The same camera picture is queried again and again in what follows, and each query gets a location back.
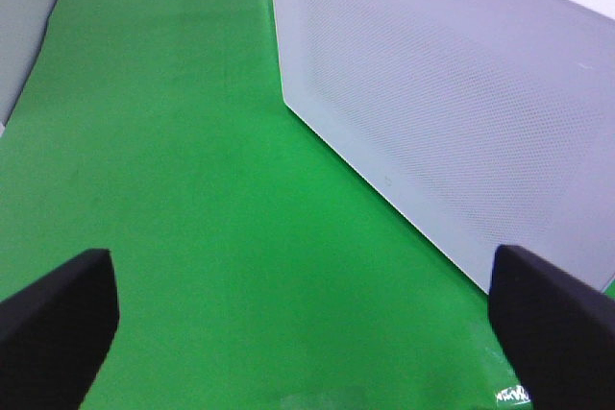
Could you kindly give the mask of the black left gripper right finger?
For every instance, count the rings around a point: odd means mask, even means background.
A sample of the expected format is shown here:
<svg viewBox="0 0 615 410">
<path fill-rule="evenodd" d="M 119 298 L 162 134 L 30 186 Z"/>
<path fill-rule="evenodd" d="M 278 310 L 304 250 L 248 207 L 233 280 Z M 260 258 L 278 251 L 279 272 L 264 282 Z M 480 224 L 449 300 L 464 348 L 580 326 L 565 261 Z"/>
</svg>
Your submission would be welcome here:
<svg viewBox="0 0 615 410">
<path fill-rule="evenodd" d="M 534 408 L 613 408 L 613 299 L 521 246 L 501 245 L 487 312 Z"/>
</svg>

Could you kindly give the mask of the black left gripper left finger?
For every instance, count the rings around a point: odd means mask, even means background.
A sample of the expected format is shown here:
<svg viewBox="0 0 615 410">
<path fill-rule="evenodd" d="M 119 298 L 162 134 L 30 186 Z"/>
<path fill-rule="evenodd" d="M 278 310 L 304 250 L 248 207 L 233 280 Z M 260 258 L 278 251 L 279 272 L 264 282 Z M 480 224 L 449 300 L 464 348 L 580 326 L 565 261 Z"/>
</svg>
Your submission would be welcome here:
<svg viewBox="0 0 615 410">
<path fill-rule="evenodd" d="M 88 249 L 1 302 L 1 406 L 77 409 L 119 327 L 108 249 Z"/>
</svg>

